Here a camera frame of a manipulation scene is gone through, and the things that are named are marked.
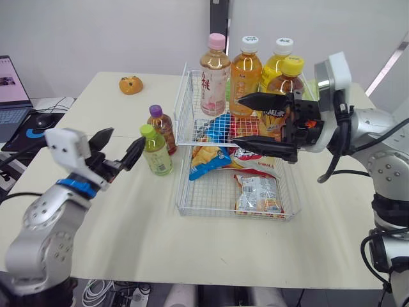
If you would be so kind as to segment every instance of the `purple bottle cap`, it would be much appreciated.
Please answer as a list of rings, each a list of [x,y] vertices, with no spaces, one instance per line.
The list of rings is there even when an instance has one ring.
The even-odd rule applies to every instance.
[[[161,117],[163,112],[162,108],[158,104],[153,104],[149,107],[149,112],[151,113],[152,117]]]

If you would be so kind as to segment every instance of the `computer mouse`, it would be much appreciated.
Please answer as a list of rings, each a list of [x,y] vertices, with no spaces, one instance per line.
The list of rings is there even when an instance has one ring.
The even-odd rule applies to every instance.
[[[52,126],[52,124],[55,122],[53,114],[50,113],[44,113],[40,114],[36,118],[36,128],[37,129],[47,129]]]

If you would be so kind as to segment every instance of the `laptop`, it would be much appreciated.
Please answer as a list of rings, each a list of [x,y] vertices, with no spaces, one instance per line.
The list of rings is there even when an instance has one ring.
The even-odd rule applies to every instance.
[[[0,143],[10,140],[33,105],[9,56],[0,56]]]

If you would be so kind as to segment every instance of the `white bottle cap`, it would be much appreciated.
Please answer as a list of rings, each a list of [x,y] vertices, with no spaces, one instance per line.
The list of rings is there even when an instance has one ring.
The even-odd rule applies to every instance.
[[[294,41],[288,37],[280,37],[275,41],[274,53],[287,56],[293,52]]]
[[[245,36],[242,38],[242,52],[255,53],[258,51],[258,38],[255,36]]]

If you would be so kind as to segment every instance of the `green bottle cap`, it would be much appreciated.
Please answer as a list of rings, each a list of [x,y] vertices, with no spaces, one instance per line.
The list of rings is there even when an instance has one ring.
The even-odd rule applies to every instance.
[[[153,126],[149,124],[143,125],[141,128],[139,128],[139,131],[147,139],[152,139],[156,135],[155,128],[153,128]]]

